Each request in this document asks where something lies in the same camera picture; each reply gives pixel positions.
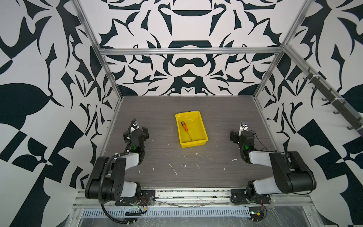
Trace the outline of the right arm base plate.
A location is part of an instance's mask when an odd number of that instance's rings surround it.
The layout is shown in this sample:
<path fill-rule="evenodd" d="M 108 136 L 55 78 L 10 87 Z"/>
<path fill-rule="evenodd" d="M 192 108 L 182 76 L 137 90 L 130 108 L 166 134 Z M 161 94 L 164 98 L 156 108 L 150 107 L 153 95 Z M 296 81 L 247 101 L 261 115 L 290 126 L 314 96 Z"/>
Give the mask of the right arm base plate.
<path fill-rule="evenodd" d="M 247 189 L 232 189 L 230 201 L 235 205 L 246 204 L 270 204 L 271 198 L 269 194 L 256 194 L 248 192 Z"/>

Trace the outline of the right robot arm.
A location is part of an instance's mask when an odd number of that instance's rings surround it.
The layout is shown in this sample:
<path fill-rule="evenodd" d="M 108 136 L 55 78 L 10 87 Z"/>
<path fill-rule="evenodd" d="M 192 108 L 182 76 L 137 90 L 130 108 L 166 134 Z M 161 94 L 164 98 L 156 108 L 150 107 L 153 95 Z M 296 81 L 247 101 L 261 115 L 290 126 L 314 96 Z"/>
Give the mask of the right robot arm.
<path fill-rule="evenodd" d="M 297 151 L 278 152 L 257 150 L 254 147 L 255 133 L 244 130 L 231 131 L 230 141 L 238 144 L 241 158 L 248 164 L 267 166 L 273 176 L 250 181 L 246 186 L 246 196 L 269 194 L 309 194 L 317 187 L 313 172 Z"/>

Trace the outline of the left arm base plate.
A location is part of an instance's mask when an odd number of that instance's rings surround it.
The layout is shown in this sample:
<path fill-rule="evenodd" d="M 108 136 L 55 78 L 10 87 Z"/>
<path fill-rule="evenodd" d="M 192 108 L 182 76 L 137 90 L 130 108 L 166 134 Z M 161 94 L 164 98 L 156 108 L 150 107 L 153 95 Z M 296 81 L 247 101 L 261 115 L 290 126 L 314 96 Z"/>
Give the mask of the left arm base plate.
<path fill-rule="evenodd" d="M 115 202 L 116 206 L 148 206 L 155 201 L 155 190 L 141 190 L 138 191 L 133 197 L 123 197 Z"/>

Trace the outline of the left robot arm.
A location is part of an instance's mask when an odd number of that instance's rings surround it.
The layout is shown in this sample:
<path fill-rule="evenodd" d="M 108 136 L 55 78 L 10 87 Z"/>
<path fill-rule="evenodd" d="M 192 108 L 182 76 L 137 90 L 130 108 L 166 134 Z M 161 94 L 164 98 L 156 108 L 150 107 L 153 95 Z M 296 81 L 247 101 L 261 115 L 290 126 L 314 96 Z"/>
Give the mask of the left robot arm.
<path fill-rule="evenodd" d="M 125 173 L 142 163 L 146 152 L 145 141 L 149 139 L 148 129 L 129 128 L 123 136 L 127 146 L 122 154 L 102 156 L 96 160 L 85 188 L 87 199 L 98 200 L 101 204 L 125 198 L 132 201 L 140 199 L 140 183 L 126 181 Z"/>

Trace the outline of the yellow plastic bin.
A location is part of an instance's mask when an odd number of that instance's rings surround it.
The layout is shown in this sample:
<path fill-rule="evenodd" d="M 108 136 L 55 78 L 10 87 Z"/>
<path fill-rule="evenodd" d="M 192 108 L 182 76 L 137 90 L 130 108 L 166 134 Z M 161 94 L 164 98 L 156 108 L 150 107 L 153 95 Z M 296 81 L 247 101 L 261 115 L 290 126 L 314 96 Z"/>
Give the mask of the yellow plastic bin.
<path fill-rule="evenodd" d="M 179 142 L 182 148 L 203 146 L 208 142 L 209 138 L 207 136 L 207 132 L 200 111 L 177 113 L 175 115 L 175 118 L 177 123 Z M 186 123 L 192 141 L 182 127 L 182 121 Z"/>

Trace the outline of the orange handled screwdriver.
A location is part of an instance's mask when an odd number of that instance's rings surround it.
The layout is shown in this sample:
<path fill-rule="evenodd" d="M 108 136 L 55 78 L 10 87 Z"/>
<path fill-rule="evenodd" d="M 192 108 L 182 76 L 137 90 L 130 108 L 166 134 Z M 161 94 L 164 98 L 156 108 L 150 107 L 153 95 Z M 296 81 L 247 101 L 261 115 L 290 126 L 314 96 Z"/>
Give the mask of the orange handled screwdriver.
<path fill-rule="evenodd" d="M 188 127 L 187 127 L 186 123 L 184 121 L 182 121 L 181 124 L 182 124 L 182 127 L 184 128 L 185 132 L 189 136 L 190 140 L 192 141 L 192 138 L 191 138 L 191 136 L 189 134 L 189 130 L 188 130 Z"/>

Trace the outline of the small electronics board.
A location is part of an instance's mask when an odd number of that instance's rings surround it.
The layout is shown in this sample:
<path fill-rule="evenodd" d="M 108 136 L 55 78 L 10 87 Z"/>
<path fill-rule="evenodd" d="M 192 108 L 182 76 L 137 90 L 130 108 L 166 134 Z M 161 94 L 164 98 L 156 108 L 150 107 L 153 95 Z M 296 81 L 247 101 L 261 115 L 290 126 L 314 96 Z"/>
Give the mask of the small electronics board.
<path fill-rule="evenodd" d="M 264 206 L 261 207 L 250 207 L 250 221 L 259 223 L 267 217 L 268 210 Z"/>

